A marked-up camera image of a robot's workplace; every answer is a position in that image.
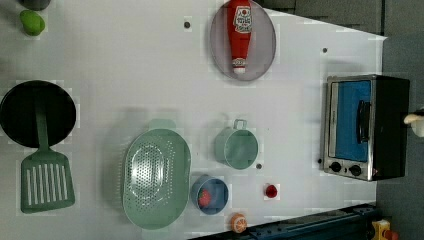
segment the spatula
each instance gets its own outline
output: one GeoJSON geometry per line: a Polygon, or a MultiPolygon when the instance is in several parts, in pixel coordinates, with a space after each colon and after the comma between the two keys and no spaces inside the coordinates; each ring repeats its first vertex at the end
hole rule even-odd
{"type": "Polygon", "coordinates": [[[49,211],[75,203],[69,160],[49,148],[45,105],[39,96],[34,96],[34,100],[39,149],[21,164],[23,213],[49,211]]]}

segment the blue bowl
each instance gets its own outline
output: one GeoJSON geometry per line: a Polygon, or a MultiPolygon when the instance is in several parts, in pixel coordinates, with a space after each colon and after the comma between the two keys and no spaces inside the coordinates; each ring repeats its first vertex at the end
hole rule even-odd
{"type": "Polygon", "coordinates": [[[228,202],[228,188],[227,185],[220,179],[203,175],[191,187],[191,200],[194,205],[207,215],[219,213],[224,209],[228,202]],[[211,202],[208,206],[200,207],[198,198],[200,191],[205,189],[211,195],[211,202]]]}

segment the toaster oven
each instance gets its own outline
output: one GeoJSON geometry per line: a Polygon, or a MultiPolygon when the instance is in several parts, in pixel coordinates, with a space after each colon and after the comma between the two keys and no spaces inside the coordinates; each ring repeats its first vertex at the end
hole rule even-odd
{"type": "Polygon", "coordinates": [[[329,77],[324,171],[374,181],[405,175],[409,80],[329,77]]]}

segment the white table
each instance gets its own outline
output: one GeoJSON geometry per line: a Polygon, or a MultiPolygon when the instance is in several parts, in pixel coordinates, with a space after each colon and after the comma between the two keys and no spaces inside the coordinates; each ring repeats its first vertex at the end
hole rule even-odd
{"type": "Polygon", "coordinates": [[[219,72],[209,52],[209,24],[223,3],[54,0],[41,13],[47,30],[38,38],[21,32],[19,4],[1,3],[0,94],[20,81],[49,80],[78,109],[71,136],[54,147],[71,161],[77,200],[70,208],[20,211],[20,163],[35,150],[1,132],[2,239],[186,239],[227,231],[234,212],[257,225],[376,200],[376,183],[325,174],[316,161],[326,77],[380,73],[384,38],[268,11],[275,61],[262,78],[239,82],[219,72]],[[129,144],[157,117],[173,119],[189,143],[192,182],[207,173],[229,185],[223,212],[205,216],[189,201],[158,231],[126,218],[120,167],[129,144]],[[263,169],[215,161],[213,140],[235,118],[257,135],[263,169]],[[265,183],[280,184],[279,200],[263,199],[265,183]]]}

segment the black frying pan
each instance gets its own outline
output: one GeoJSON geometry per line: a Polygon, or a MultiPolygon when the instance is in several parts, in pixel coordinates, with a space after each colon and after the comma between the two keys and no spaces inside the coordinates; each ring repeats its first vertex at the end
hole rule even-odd
{"type": "Polygon", "coordinates": [[[61,87],[45,81],[29,81],[12,88],[0,105],[0,124],[13,141],[38,148],[33,89],[45,104],[49,146],[53,146],[72,131],[76,109],[72,98],[61,87]]]}

